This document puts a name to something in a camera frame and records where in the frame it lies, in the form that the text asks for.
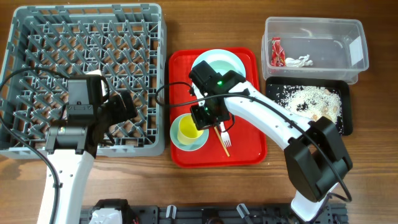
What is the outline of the white plastic fork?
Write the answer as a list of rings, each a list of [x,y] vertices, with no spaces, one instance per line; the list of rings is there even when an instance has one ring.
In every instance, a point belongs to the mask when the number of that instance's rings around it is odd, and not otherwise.
[[[221,139],[222,139],[224,145],[226,147],[231,147],[232,146],[231,139],[230,139],[230,136],[224,126],[224,122],[220,123],[220,130],[221,130],[220,136],[221,136]]]

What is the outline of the yellow cup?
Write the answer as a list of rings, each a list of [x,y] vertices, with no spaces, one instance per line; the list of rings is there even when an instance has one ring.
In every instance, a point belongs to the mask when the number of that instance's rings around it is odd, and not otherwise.
[[[177,127],[177,139],[183,145],[193,144],[204,133],[204,130],[197,129],[191,114],[183,115]]]

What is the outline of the small light blue saucer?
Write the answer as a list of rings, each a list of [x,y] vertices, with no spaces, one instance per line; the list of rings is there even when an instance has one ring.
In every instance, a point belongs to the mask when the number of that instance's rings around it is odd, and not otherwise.
[[[208,129],[204,130],[203,135],[201,137],[199,137],[199,139],[196,142],[194,142],[193,144],[191,144],[191,145],[183,145],[183,144],[181,144],[178,141],[178,139],[177,139],[177,129],[178,129],[177,126],[178,126],[178,122],[180,121],[180,118],[183,115],[185,115],[185,114],[180,115],[179,117],[177,117],[172,122],[172,125],[171,125],[171,128],[170,128],[171,141],[177,148],[179,148],[179,149],[181,149],[183,151],[188,151],[188,152],[196,151],[199,148],[201,148],[202,146],[204,146],[205,143],[207,142],[208,136],[209,136],[209,130]]]

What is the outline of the green bowl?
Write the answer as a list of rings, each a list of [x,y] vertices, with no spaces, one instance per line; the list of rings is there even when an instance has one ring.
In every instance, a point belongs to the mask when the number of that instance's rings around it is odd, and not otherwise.
[[[242,71],[240,71],[239,67],[235,67],[234,64],[229,63],[224,60],[216,60],[209,63],[210,67],[217,73],[224,75],[228,71],[232,70],[237,72],[240,75],[243,75]]]

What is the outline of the red snack wrapper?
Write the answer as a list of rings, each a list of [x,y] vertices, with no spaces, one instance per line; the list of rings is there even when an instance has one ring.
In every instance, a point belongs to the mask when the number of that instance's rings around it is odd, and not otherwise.
[[[272,38],[272,58],[271,65],[273,67],[285,67],[285,51],[280,44],[280,37]]]

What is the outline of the rice and food scraps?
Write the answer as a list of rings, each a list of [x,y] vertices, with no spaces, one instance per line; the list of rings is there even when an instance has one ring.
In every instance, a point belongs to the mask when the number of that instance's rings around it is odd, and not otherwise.
[[[327,117],[343,134],[342,100],[337,90],[323,86],[270,84],[266,94],[293,114],[312,121]]]

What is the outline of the white tissue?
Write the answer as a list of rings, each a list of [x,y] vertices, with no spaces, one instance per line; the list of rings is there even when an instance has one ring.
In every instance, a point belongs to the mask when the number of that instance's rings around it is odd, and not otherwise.
[[[313,65],[313,61],[310,60],[309,54],[307,54],[305,56],[300,56],[298,59],[294,59],[294,58],[286,58],[285,59],[286,67],[300,68],[300,67],[308,67],[308,66],[312,66],[312,65]]]

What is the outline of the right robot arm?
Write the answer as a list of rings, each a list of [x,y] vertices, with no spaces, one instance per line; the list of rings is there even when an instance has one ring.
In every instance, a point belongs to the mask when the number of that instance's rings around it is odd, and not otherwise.
[[[197,129],[209,129],[240,117],[271,138],[284,152],[288,175],[296,188],[290,207],[302,222],[314,222],[327,198],[353,163],[335,124],[293,114],[257,91],[242,75],[224,75],[202,61],[188,75],[198,104],[190,111]]]

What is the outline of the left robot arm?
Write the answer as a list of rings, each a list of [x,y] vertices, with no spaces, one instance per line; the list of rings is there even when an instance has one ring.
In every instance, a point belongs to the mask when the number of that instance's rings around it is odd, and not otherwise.
[[[55,120],[46,134],[47,169],[38,223],[77,223],[98,145],[115,124],[137,116],[128,91],[110,95],[98,74],[70,77],[65,118]]]

